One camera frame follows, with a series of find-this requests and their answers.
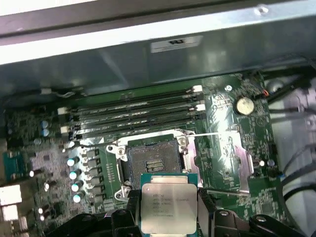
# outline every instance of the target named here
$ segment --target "electrolytic capacitor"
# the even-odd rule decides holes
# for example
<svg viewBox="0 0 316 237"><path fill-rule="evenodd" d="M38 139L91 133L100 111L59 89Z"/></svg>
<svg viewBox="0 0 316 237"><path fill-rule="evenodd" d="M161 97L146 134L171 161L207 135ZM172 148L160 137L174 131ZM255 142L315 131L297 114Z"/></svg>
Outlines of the electrolytic capacitor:
<svg viewBox="0 0 316 237"><path fill-rule="evenodd" d="M29 176L34 177L34 176L36 176L38 174L42 174L42 173L43 173L43 171L41 169L31 170L29 173Z"/></svg>
<svg viewBox="0 0 316 237"><path fill-rule="evenodd" d="M45 128L45 129L43 129L42 131L41 131L41 134L43 135L43 137L47 137L48 135L49 135L49 130L47 129L47 128Z"/></svg>
<svg viewBox="0 0 316 237"><path fill-rule="evenodd" d="M47 122L46 120L43 120L40 124L42 128L48 128L49 126L49 122Z"/></svg>
<svg viewBox="0 0 316 237"><path fill-rule="evenodd" d="M41 221L44 221L50 216L50 211L45 212L43 215L41 215L39 218Z"/></svg>
<svg viewBox="0 0 316 237"><path fill-rule="evenodd" d="M53 187L57 184L56 181L47 181L44 183L45 190L48 190L50 187Z"/></svg>
<svg viewBox="0 0 316 237"><path fill-rule="evenodd" d="M44 212L46 212L49 209L49 204L46 204L42 207L39 208L39 214L43 214Z"/></svg>
<svg viewBox="0 0 316 237"><path fill-rule="evenodd" d="M77 164L79 162L79 157L74 157L74 158L69 158L67 160L67 165L69 167L74 166L75 164Z"/></svg>
<svg viewBox="0 0 316 237"><path fill-rule="evenodd" d="M77 182L75 182L74 184L71 185L71 190L73 192L78 192L79 189L83 186L83 181L79 180Z"/></svg>
<svg viewBox="0 0 316 237"><path fill-rule="evenodd" d="M268 160L268 166L274 166L276 163L273 159Z"/></svg>
<svg viewBox="0 0 316 237"><path fill-rule="evenodd" d="M80 191L73 196L73 201L75 203L79 203L83 199L84 196L85 196L85 192Z"/></svg>
<svg viewBox="0 0 316 237"><path fill-rule="evenodd" d="M72 180L75 180L81 173L82 173L81 169L76 169L75 171L70 172L69 178Z"/></svg>

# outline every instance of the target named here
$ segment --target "black cable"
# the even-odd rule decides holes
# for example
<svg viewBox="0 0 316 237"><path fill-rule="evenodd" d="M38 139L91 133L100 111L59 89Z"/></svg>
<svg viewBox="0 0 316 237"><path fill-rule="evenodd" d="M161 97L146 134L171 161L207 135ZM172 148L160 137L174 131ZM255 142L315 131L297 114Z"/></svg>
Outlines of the black cable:
<svg viewBox="0 0 316 237"><path fill-rule="evenodd" d="M287 114L287 113L297 113L300 112L299 108L285 108L285 109L269 109L270 114ZM316 110L312 108L302 108L302 112L306 112L312 115L316 115Z"/></svg>
<svg viewBox="0 0 316 237"><path fill-rule="evenodd" d="M278 201L279 201L280 205L282 206L286 217L289 219L289 221L294 225L294 227L296 229L301 231L301 233L303 233L302 230L300 229L299 225L294 220L293 216L291 215L290 211L288 210L288 208L286 206L285 199L283 197L283 187L285 185L287 185L288 183L292 182L293 180L298 179L298 178L300 178L306 174L309 174L313 171L316 171L316 162L308 164L308 165L300 168L299 170L293 172L292 174L287 176L284 180L282 180L279 185L276 186L276 193L278 196Z"/></svg>
<svg viewBox="0 0 316 237"><path fill-rule="evenodd" d="M307 144L304 147L302 147L301 149L299 149L297 152L295 152L291 159L287 162L287 164L285 165L284 169L283 169L283 174L285 174L287 172L287 170L289 169L290 165L296 160L297 157L299 157L304 151L306 151L307 149L311 149L311 148L315 148L316 144L312 143L312 144Z"/></svg>
<svg viewBox="0 0 316 237"><path fill-rule="evenodd" d="M299 112L298 108L269 109L270 114L287 114L294 112Z"/></svg>
<svg viewBox="0 0 316 237"><path fill-rule="evenodd" d="M314 190L316 192L316 184L309 184L309 185L305 185L305 186L301 186L301 187L292 189L291 191L287 192L284 195L284 200L287 201L293 195L295 195L301 191L306 191L306 190Z"/></svg>
<svg viewBox="0 0 316 237"><path fill-rule="evenodd" d="M298 179L306 174L316 171L316 162L313 161L311 164L305 165L304 167L296 170L295 172L288 175L285 179L282 180L282 185L285 186L288 183L292 182L295 179Z"/></svg>
<svg viewBox="0 0 316 237"><path fill-rule="evenodd" d="M289 222L297 229L300 230L301 233L303 233L303 231L301 230L300 226L297 224L297 222L294 220L291 212L289 211L289 209L287 208L287 205L285 203L284 197L283 197L283 185L282 183L280 183L279 185L276 186L276 194L278 197L278 201L280 203L280 205L282 206L282 209L285 213L286 218L289 220Z"/></svg>
<svg viewBox="0 0 316 237"><path fill-rule="evenodd" d="M286 95L288 95L289 93L291 93L292 91L304 87L310 87L311 83L310 81L315 77L315 74L303 74L300 75L297 79L295 79L294 81L286 84L284 87L282 87L281 89L277 90L276 92L274 92L273 94L270 94L267 97L267 101L268 104L273 104L274 102L284 98Z"/></svg>

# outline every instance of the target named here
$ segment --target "capacitor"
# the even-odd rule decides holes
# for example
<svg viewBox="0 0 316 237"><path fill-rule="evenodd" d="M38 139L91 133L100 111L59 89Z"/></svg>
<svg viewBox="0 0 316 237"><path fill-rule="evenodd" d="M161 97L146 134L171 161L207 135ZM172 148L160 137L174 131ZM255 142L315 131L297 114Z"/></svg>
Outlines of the capacitor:
<svg viewBox="0 0 316 237"><path fill-rule="evenodd" d="M241 97L235 102L234 109L239 115L250 115L255 110L255 104L250 98Z"/></svg>
<svg viewBox="0 0 316 237"><path fill-rule="evenodd" d="M76 169L75 171L70 172L69 178L75 180L81 173L81 169Z"/></svg>
<svg viewBox="0 0 316 237"><path fill-rule="evenodd" d="M47 211L47 212L45 212L43 215L41 215L41 216L39 217L39 219L40 219L41 221L44 221L44 220L47 219L49 216L50 216L50 211Z"/></svg>
<svg viewBox="0 0 316 237"><path fill-rule="evenodd" d="M67 165L69 167L74 166L75 164L77 164L79 162L79 157L74 157L74 158L69 158L67 160Z"/></svg>
<svg viewBox="0 0 316 237"><path fill-rule="evenodd" d="M34 176L36 176L38 174L42 174L42 173L43 173L43 171L41 169L31 170L29 173L29 176L34 177Z"/></svg>
<svg viewBox="0 0 316 237"><path fill-rule="evenodd" d="M268 166L274 166L276 163L273 159L268 160Z"/></svg>
<svg viewBox="0 0 316 237"><path fill-rule="evenodd" d="M47 137L49 135L49 130L45 128L41 131L41 134L43 135L43 137Z"/></svg>
<svg viewBox="0 0 316 237"><path fill-rule="evenodd" d="M45 190L48 190L50 187L53 187L57 184L56 181L48 181L44 183Z"/></svg>
<svg viewBox="0 0 316 237"><path fill-rule="evenodd" d="M75 203L79 203L79 202L83 199L84 195L85 195L85 192L84 192L84 191L80 191L80 192L76 193L76 194L73 196L73 201L74 201Z"/></svg>
<svg viewBox="0 0 316 237"><path fill-rule="evenodd" d="M33 143L34 143L34 145L39 146L41 144L41 139L40 138L35 138Z"/></svg>
<svg viewBox="0 0 316 237"><path fill-rule="evenodd" d="M39 208L39 214L43 214L44 212L46 212L49 209L49 204L46 204L42 207Z"/></svg>
<svg viewBox="0 0 316 237"><path fill-rule="evenodd" d="M71 185L71 190L73 192L78 192L78 190L83 186L83 181L79 180Z"/></svg>
<svg viewBox="0 0 316 237"><path fill-rule="evenodd" d="M49 122L47 122L46 120L43 120L41 123L41 127L44 129L44 128L48 128L49 126Z"/></svg>

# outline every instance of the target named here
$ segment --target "chip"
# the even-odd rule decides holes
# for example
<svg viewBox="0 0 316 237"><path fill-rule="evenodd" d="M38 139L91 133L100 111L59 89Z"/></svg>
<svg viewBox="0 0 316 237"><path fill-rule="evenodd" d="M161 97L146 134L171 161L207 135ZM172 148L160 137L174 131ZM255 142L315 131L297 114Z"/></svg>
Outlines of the chip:
<svg viewBox="0 0 316 237"><path fill-rule="evenodd" d="M50 160L50 155L44 155L43 156L44 161L49 161Z"/></svg>
<svg viewBox="0 0 316 237"><path fill-rule="evenodd" d="M263 214L273 213L273 205L270 202L261 204L261 210Z"/></svg>

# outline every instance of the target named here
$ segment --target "cable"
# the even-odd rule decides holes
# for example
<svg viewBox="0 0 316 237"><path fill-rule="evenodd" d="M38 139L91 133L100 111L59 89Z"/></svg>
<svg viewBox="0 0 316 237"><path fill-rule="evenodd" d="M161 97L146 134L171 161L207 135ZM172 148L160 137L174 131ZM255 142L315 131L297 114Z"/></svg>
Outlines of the cable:
<svg viewBox="0 0 316 237"><path fill-rule="evenodd" d="M282 185L285 186L288 183L292 182L295 179L298 179L306 174L309 174L311 172L316 171L316 162L313 161L311 164L308 164L297 171L291 173L289 176L287 176L285 179L282 180Z"/></svg>
<svg viewBox="0 0 316 237"><path fill-rule="evenodd" d="M316 192L316 184L309 184L309 185L295 188L284 195L284 200L287 201L293 195L295 195L301 191L306 191L306 190L314 190Z"/></svg>
<svg viewBox="0 0 316 237"><path fill-rule="evenodd" d="M29 91L23 91L19 93L15 93L13 95L5 96L0 99L0 103L2 107L5 107L9 102L11 102L13 99L20 99L24 98L26 96L34 96L34 95L56 95L61 98L69 98L76 93L74 91L68 91L64 94L59 93L59 91L52 90L51 88L41 88L41 89L36 89L36 90L29 90Z"/></svg>
<svg viewBox="0 0 316 237"><path fill-rule="evenodd" d="M286 109L269 109L270 114L287 114L299 112L298 108L286 108Z"/></svg>
<svg viewBox="0 0 316 237"><path fill-rule="evenodd" d="M312 58L307 57L305 55L302 55L300 53L290 53L290 54L286 54L277 58L273 58L269 61L266 61L265 63L261 64L260 67L258 67L258 69L254 70L252 72L252 75L257 74L260 70L262 70L266 65L269 64L273 64L273 63L277 63L280 61L284 61L284 60L289 60L289 59L297 59L297 58L303 58L306 62L308 62L308 64L314 69L316 70L316 63L313 61Z"/></svg>
<svg viewBox="0 0 316 237"><path fill-rule="evenodd" d="M282 183L280 183L279 185L276 186L276 193L277 193L278 201L279 201L280 205L282 206L282 209L283 209L283 211L285 213L286 218L289 220L289 222L291 224L293 224L293 226L297 230L300 230L300 232L303 233L303 231L301 230L300 226L294 220L291 212L287 208L287 205L286 205L284 197L283 197L283 185L282 185Z"/></svg>
<svg viewBox="0 0 316 237"><path fill-rule="evenodd" d="M61 98L69 98L69 97L75 95L76 93L73 92L73 91L68 91L65 94L59 94L58 92L53 91L52 94L54 94L54 95L56 95L58 97L61 97Z"/></svg>
<svg viewBox="0 0 316 237"><path fill-rule="evenodd" d="M269 109L270 114L287 114L287 113L295 113L295 112L306 112L312 115L316 115L316 110L312 108L304 108L304 107L292 107L285 109Z"/></svg>
<svg viewBox="0 0 316 237"><path fill-rule="evenodd" d="M287 170L289 169L290 165L296 160L297 157L299 157L305 150L310 149L310 148L315 148L316 144L312 143L312 144L307 144L304 147L302 147L301 149L299 149L297 152L295 152L291 159L288 161L288 163L285 165L284 169L283 169L283 174L285 174L287 172Z"/></svg>

